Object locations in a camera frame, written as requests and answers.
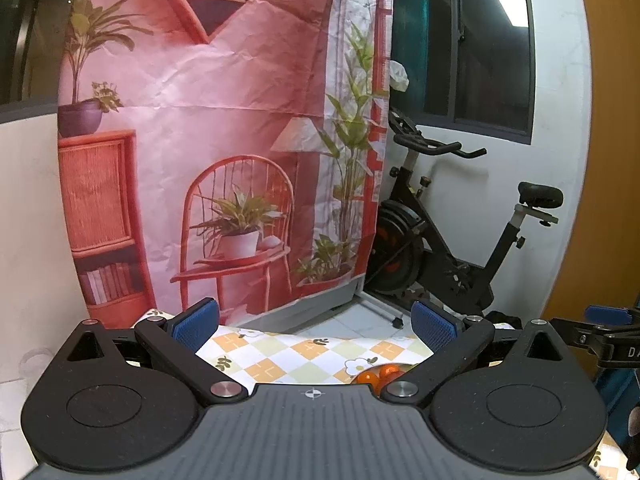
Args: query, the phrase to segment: bike seat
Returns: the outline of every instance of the bike seat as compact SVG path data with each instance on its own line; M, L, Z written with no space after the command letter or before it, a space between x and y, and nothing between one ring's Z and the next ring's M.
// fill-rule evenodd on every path
M560 207L564 201L562 191L557 187L521 182L518 184L518 192L520 193L520 203L529 207L555 209Z

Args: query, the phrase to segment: painted potted plant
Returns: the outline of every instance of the painted potted plant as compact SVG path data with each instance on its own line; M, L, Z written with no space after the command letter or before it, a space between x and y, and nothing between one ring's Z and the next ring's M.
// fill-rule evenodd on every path
M107 83L93 83L94 95L83 101L79 100L79 85L80 73L87 58L105 43L112 41L133 50L135 43L126 34L127 31L153 34L151 30L131 23L130 19L139 14L120 12L120 7L127 1L119 0L103 9L94 7L91 0L73 0L64 45L65 57L71 65L73 89L71 104L58 107L58 131L62 137L94 133L100 126L103 113L117 111L117 107L122 106L115 88Z
M298 286L305 289L302 294L335 286L353 269L359 238L357 229L362 224L356 196L366 176L372 175L366 165L367 152L371 149L370 121L366 117L372 100L377 97L370 89L373 42L355 25L346 36L351 46L351 51L345 54L349 94L342 100L327 94L337 115L332 121L334 134L317 128L327 150L323 155L331 157L337 168L338 182L333 186L332 196L339 206L331 216L337 240L320 235L314 239L312 256L299 260L298 273L303 279Z
M210 257L235 260L254 256L262 230L283 215L263 196L244 194L234 186L232 200L210 199L213 218L190 226L210 247Z
M299 292L315 294L338 285L352 268L349 262L355 257L353 248L350 240L335 242L323 234L315 238L311 257L298 262Z

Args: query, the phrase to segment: bike handlebar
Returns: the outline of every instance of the bike handlebar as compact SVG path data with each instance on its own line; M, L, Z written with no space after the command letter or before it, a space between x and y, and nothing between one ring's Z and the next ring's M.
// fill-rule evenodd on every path
M445 153L453 153L462 158L477 158L486 155L486 149L481 148L474 152L463 152L460 142L450 142L445 144L439 140L425 139L420 130L415 126L414 122L402 112L391 108L389 113L389 125L396 133L394 142L400 146L409 148L423 155L444 155Z
M476 158L486 155L486 149L480 148L474 152L463 152L462 144L459 142L451 142L445 144L439 140L425 139L416 135L395 134L394 142L400 146L422 153L423 155L444 155L445 153L453 153L462 158Z
M409 148L410 150L414 150L415 152L422 153L424 155L444 155L445 153L453 153L459 151L460 148L462 148L462 144L460 144L459 142L444 144L443 142L438 141L435 142L438 142L439 146L434 145L432 147L430 146L430 139L402 134L395 134L394 142L396 144L400 144L400 146L404 146L406 148Z

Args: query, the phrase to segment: white wall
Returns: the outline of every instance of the white wall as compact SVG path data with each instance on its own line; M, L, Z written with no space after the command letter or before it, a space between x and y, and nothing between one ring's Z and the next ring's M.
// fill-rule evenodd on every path
M88 317L60 195L56 115L0 124L0 383Z
M560 222L542 227L527 218L515 247L494 279L492 309L537 317L548 298L566 248L580 197L589 141L591 66L582 0L532 0L536 45L536 95L532 144L467 132L421 127L443 142L459 140L466 151L487 148L475 160L453 155L421 156L414 180L429 175L433 183L424 203L455 256L484 264L513 213L521 180L556 186L564 205ZM400 166L406 149L388 136L382 197L392 185L391 166Z

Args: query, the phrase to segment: painted bookshelf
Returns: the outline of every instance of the painted bookshelf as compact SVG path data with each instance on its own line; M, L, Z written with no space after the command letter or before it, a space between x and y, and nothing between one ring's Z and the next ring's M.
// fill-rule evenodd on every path
M87 310L126 328L156 305L140 225L135 132L58 140L60 186L71 254Z

